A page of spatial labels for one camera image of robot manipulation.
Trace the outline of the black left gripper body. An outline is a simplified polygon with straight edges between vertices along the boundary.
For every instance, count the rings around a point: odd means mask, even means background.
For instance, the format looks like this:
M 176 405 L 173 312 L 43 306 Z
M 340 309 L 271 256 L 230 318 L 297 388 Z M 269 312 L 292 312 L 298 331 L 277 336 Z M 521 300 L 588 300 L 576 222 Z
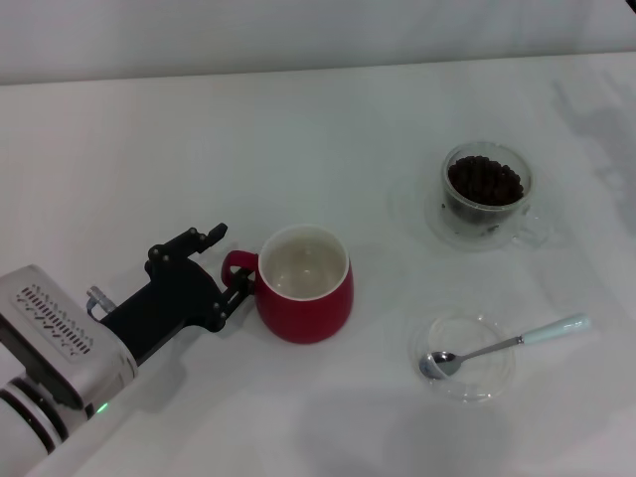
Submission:
M 101 320 L 136 364 L 146 362 L 185 327 L 211 332 L 225 327 L 228 301 L 193 260 L 149 260 L 146 271 L 150 281 Z

